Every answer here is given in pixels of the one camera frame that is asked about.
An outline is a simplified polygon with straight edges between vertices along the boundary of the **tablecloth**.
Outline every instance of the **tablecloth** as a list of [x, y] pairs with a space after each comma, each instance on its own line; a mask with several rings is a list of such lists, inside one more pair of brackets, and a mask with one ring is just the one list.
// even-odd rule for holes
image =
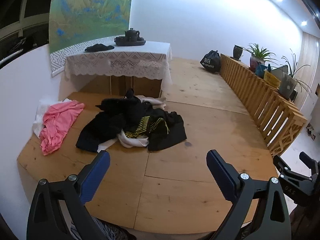
[[147, 41], [142, 46], [116, 46], [108, 51], [79, 51], [66, 59], [65, 72], [74, 75], [135, 76], [162, 79], [161, 90], [167, 92], [172, 84], [169, 61], [172, 60], [170, 43]]

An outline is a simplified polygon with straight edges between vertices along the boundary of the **metal bolt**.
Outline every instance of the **metal bolt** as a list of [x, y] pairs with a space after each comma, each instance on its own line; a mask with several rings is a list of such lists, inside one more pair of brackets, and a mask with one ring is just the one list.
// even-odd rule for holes
[[241, 174], [240, 174], [240, 177], [241, 177], [242, 179], [249, 179], [249, 175], [246, 174], [246, 173], [241, 173]]
[[47, 183], [47, 180], [46, 179], [41, 179], [40, 181], [39, 181], [39, 184], [42, 186], [42, 185], [44, 185], [44, 184], [46, 184]]
[[279, 181], [278, 181], [277, 178], [272, 177], [272, 178], [271, 178], [271, 182], [274, 183], [274, 184], [277, 184]]
[[72, 174], [68, 177], [68, 180], [70, 180], [70, 181], [75, 181], [76, 179], [77, 179], [77, 175], [75, 175], [75, 174]]

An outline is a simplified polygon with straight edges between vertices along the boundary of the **yellow basket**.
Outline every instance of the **yellow basket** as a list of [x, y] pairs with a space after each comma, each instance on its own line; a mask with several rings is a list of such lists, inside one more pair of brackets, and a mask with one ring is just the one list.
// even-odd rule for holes
[[274, 75], [268, 72], [266, 69], [264, 70], [263, 80], [267, 82], [270, 86], [274, 88], [279, 88], [281, 81], [278, 80]]

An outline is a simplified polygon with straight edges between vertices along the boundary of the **lattice wood panel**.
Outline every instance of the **lattice wood panel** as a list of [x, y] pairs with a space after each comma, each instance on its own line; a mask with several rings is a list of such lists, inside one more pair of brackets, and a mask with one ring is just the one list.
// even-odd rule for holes
[[221, 55], [220, 74], [247, 108], [272, 156], [281, 155], [307, 122], [298, 108], [242, 62]]

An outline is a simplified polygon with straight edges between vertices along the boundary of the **teapot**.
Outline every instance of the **teapot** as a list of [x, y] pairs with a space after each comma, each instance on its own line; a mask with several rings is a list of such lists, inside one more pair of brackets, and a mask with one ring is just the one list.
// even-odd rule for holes
[[140, 32], [130, 28], [130, 30], [125, 32], [125, 37], [127, 41], [137, 41], [140, 38]]

